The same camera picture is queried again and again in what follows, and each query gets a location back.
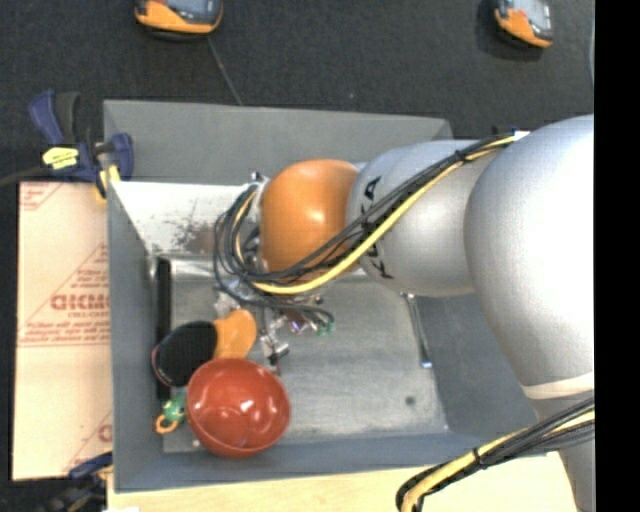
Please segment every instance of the cable bundle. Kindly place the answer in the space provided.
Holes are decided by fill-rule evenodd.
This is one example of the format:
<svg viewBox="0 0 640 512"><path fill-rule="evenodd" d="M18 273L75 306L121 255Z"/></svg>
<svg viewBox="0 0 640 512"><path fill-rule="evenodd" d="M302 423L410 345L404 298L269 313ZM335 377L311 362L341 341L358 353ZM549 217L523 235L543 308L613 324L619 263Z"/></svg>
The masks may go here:
<svg viewBox="0 0 640 512"><path fill-rule="evenodd" d="M250 289L252 295L258 294L261 297L260 303L273 304L273 297L280 297L275 305L290 304L290 301L283 302L282 296L300 295L315 290L350 268L438 181L466 162L500 149L516 138L513 133L491 136L425 168L373 204L366 213L313 253L279 272L263 272L256 265L248 264L251 257L255 257L255 252L251 254L255 247L248 248L252 239L256 240L259 236L257 231L254 230L244 242L239 239L243 221L257 195L258 185L250 185L216 223L214 269L216 265L224 267ZM302 277L317 274L319 276L309 281L298 282Z"/></svg>
<svg viewBox="0 0 640 512"><path fill-rule="evenodd" d="M396 494L400 512L418 512L425 497L475 472L523 455L568 448L595 435L593 397L532 427L508 434L450 462L433 466L405 482Z"/></svg>

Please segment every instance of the red bowl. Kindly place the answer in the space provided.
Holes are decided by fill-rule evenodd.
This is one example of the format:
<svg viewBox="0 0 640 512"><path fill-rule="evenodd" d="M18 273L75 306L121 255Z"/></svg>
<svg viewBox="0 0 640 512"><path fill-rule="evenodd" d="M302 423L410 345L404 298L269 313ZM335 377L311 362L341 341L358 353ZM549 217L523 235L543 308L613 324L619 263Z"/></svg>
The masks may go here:
<svg viewBox="0 0 640 512"><path fill-rule="evenodd" d="M284 435L289 396L269 370L248 359L212 359L187 385L187 423L200 443L222 457L256 455Z"/></svg>

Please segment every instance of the black carpet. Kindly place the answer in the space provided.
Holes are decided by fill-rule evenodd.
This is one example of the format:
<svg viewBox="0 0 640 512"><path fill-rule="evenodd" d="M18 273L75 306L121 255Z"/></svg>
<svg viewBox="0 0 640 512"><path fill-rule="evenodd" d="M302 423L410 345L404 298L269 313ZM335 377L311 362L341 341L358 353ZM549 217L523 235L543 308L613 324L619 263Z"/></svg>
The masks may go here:
<svg viewBox="0 0 640 512"><path fill-rule="evenodd" d="M43 140L27 104L48 88L82 94L78 124L98 139L104 99L435 116L457 138L593 113L594 2L552 3L554 45L524 50L498 37L485 0L226 0L211 42L233 87L206 40L149 37L131 0L3 2L0 177L37 165ZM9 482L15 187L0 189L0 223L0 512L28 512L66 482Z"/></svg>

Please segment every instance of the wire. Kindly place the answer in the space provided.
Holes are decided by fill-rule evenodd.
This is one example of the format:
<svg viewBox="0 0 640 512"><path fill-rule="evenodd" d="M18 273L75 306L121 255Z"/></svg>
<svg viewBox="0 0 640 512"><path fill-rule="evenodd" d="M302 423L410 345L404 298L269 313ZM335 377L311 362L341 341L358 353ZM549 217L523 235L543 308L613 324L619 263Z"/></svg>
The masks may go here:
<svg viewBox="0 0 640 512"><path fill-rule="evenodd" d="M387 218L390 212L401 207L403 202L405 202L414 191L427 184L430 180L434 179L434 177L437 177L438 173L446 172L449 166L457 166L459 165L459 162L464 163L475 158L480 158L481 156L494 151L499 146L510 144L513 140L516 140L516 135L514 133L507 135L494 135L483 141L471 144L462 151L456 151L452 156L427 167L423 171L416 173L404 183L400 184L393 191L385 195L375 204L371 205L365 213L354 219L340 233L336 234L333 238L325 242L322 246L296 264L277 272L256 273L251 269L243 269L243 280L247 283L261 283L262 286L252 285L256 290L264 288L264 285L272 285L278 288L277 290L276 288L273 288L271 291L274 293L283 293L283 284L295 282L302 276L317 273L319 270L325 271L328 268L338 265L340 261L347 257L350 251L353 251L358 246L358 243L353 244L350 240L354 237L359 237L364 241L366 236L370 234L370 231L373 231L373 227L379 225L385 218ZM378 219L375 222L371 221L370 219L379 212L382 212L382 214ZM339 249L343 249L342 253L334 259L329 260L329 258L338 252Z"/></svg>
<svg viewBox="0 0 640 512"><path fill-rule="evenodd" d="M222 276L222 270L229 275L238 278L235 288L241 284L246 284L242 279L243 273L246 271L246 265L242 256L236 259L233 255L233 249L237 250L238 233L237 231L242 225L242 220L248 214L251 202L257 194L257 185L251 185L235 200L233 205L218 217L214 225L214 251L213 251L213 271L216 282L220 289L229 295L232 299L245 305L257 307L269 307L276 310L296 310L305 317L311 317L314 321L321 323L321 327L330 328L335 323L334 316L323 308L302 304L286 300L282 297L273 297L264 295L260 292L257 296L243 296L242 292L225 282Z"/></svg>
<svg viewBox="0 0 640 512"><path fill-rule="evenodd" d="M438 172L435 176L430 177L431 179L422 186L422 188L418 189L417 192L413 193L409 196L408 199L404 200L397 208L391 208L393 211L390 215L386 217L386 219L371 233L365 240L363 240L354 250L352 250L348 255L346 255L339 263L330 268L326 273L323 273L319 277L313 279L312 281L298 284L298 285L278 285L278 284L268 284L264 282L254 282L253 285L256 288L259 288L262 291L274 293L274 294L286 294L293 295L298 293L305 293L311 291L315 288L322 286L327 283L331 279L337 277L342 272L347 270L351 265L353 265L367 250L371 248L392 226L397 222L397 220L404 215L404 213L413 206L418 199L420 199L429 189L431 189L436 183L440 180L448 176L455 169L462 166L464 163L468 161L475 160L482 156L487 155L488 153L494 151L501 145L510 143L512 141L512 137L506 137L500 140L492 141L479 151L469 153L469 154L459 154L456 155L457 160L453 163L447 165L444 169L438 169L436 165L436 169ZM403 185L401 188L404 190L407 185Z"/></svg>
<svg viewBox="0 0 640 512"><path fill-rule="evenodd" d="M415 512L427 495L466 478L480 469L501 464L522 455L566 448L593 437L595 400L593 397L532 427L500 437L461 457L414 476L396 494L400 512Z"/></svg>
<svg viewBox="0 0 640 512"><path fill-rule="evenodd" d="M229 90L231 91L233 98L236 100L236 103L239 106L243 107L244 103L242 102L242 99L240 98L238 91L236 91L236 88L234 87L233 82L231 81L231 77L227 73L227 69L224 67L224 63L222 62L222 59L220 58L220 55L218 54L218 51L216 50L216 47L213 44L213 35L207 37L207 42L209 43L209 49L213 54L213 58L216 59L216 64L218 65L218 69L220 70L220 73L222 73L222 78L224 78L224 81L226 82L227 87L229 87Z"/></svg>

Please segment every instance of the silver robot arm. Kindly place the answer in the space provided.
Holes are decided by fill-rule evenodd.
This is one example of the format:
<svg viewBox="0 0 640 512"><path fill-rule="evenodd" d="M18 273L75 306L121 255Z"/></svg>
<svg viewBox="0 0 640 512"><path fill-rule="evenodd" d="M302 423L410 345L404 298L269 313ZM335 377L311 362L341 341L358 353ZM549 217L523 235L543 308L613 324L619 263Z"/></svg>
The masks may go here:
<svg viewBox="0 0 640 512"><path fill-rule="evenodd" d="M594 393L593 142L594 117L577 117L466 164L360 260L399 292L476 293L541 420ZM380 155L361 171L348 218L468 144ZM577 507L594 511L595 441L561 456Z"/></svg>

